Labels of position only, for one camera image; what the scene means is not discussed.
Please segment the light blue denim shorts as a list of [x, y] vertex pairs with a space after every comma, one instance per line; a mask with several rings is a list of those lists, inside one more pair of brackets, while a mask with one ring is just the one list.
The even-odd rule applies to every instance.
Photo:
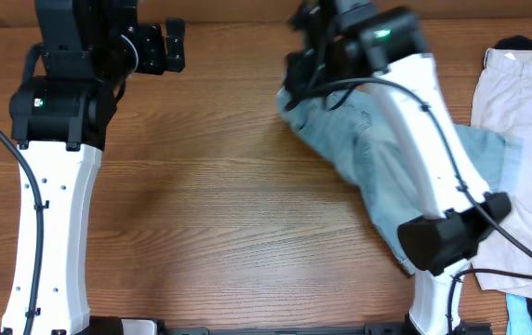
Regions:
[[[281, 89], [276, 104], [293, 132], [359, 188], [372, 224], [412, 275], [416, 267], [400, 245], [397, 228], [421, 215], [413, 178], [390, 124], [371, 97], [354, 91], [338, 109], [329, 111], [327, 107], [342, 95], [335, 92], [327, 103], [304, 100], [288, 111], [290, 94]], [[476, 127], [456, 125], [455, 130], [490, 191], [510, 193], [518, 179], [522, 142]]]

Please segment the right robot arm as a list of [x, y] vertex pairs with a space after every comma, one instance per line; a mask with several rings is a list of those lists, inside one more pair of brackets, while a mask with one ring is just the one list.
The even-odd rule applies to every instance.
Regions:
[[304, 1], [289, 23], [304, 35], [304, 49], [286, 58], [291, 104], [366, 87], [397, 137], [419, 199], [420, 214], [397, 230], [417, 269], [415, 299], [403, 323], [366, 332], [489, 333], [488, 324], [460, 319], [459, 297], [464, 272], [510, 214], [511, 200], [492, 192], [467, 156], [419, 17], [367, 1]]

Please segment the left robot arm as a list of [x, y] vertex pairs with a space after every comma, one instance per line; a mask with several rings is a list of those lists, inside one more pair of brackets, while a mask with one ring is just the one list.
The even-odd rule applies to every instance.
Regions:
[[20, 166], [17, 257], [3, 334], [166, 332], [155, 318], [94, 316], [86, 294], [91, 196], [107, 127], [134, 73], [184, 69], [185, 23], [141, 24], [134, 1], [37, 0], [4, 142]]

